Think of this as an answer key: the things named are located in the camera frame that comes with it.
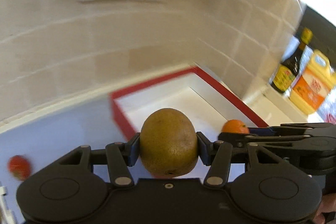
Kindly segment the person's right hand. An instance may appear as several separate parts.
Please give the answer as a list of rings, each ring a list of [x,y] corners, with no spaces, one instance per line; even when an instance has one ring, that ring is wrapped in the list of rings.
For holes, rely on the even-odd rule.
[[[327,194],[323,196],[321,204],[316,212],[316,215],[313,219],[315,224],[325,224],[326,218],[323,213],[333,213],[336,209],[336,194]]]

